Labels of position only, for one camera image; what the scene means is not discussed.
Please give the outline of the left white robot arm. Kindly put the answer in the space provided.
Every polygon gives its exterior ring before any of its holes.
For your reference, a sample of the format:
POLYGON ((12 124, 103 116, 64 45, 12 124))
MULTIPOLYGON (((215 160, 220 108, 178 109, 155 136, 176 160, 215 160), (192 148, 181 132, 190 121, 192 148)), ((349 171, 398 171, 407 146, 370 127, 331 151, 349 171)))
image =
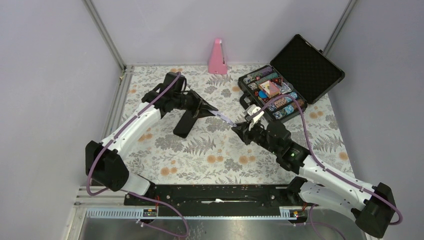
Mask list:
POLYGON ((136 194, 136 199, 144 206, 154 202, 155 192, 149 188, 152 183, 130 172, 124 157, 149 128, 173 110, 184 111, 174 129, 181 138, 188 135, 197 119, 214 116, 218 109, 186 87, 187 79, 180 72, 168 72, 162 83, 143 96, 137 109, 121 126, 102 141, 92 140, 86 145, 86 191, 90 196, 102 193, 90 190, 91 180, 95 180, 106 190, 136 194))

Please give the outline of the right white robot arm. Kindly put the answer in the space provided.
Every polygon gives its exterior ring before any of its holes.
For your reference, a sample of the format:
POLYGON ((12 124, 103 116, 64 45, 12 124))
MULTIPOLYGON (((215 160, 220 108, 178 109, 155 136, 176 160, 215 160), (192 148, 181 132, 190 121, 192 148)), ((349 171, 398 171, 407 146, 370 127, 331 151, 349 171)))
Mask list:
POLYGON ((291 205, 317 204, 353 220, 368 235, 384 237, 396 207, 388 185, 383 182, 373 185, 328 165, 293 141, 291 132, 281 122, 272 122, 267 127, 259 122, 241 122, 231 129, 242 142, 247 145, 254 142, 274 154, 283 169, 302 178, 300 187, 286 193, 291 205))

